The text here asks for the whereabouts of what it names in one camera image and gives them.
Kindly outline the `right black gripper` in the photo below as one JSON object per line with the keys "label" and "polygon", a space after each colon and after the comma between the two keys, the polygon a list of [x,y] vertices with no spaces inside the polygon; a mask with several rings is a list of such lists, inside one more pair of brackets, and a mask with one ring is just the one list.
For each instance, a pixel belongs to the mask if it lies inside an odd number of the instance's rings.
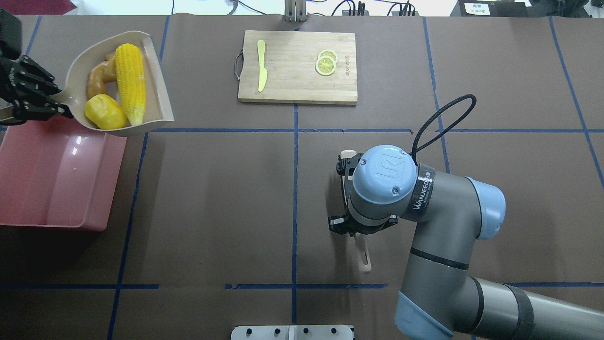
{"label": "right black gripper", "polygon": [[329,230],[339,234],[375,234],[398,224],[398,217],[390,215],[387,218],[371,219],[364,217],[353,206],[352,194],[354,170],[360,165],[363,153],[341,152],[336,164],[336,172],[341,179],[341,191],[344,203],[344,214],[328,218]]}

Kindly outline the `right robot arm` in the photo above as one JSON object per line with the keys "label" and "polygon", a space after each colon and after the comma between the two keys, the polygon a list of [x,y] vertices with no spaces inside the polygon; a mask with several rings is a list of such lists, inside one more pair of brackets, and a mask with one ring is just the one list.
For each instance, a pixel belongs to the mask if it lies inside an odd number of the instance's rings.
{"label": "right robot arm", "polygon": [[478,239],[492,239],[506,213],[495,186],[416,164],[394,145],[346,149],[336,165],[344,213],[337,234],[369,235],[416,222],[394,322],[414,340],[457,333],[488,340],[601,340],[603,313],[470,276]]}

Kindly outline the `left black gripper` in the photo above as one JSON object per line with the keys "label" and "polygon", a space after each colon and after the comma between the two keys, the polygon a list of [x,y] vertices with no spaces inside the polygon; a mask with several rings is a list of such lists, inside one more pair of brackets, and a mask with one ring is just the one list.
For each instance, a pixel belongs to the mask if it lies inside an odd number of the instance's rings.
{"label": "left black gripper", "polygon": [[60,93],[54,76],[22,54],[22,22],[0,11],[0,94],[8,106],[1,108],[2,124],[46,121],[56,116],[72,119],[65,104],[53,98]]}

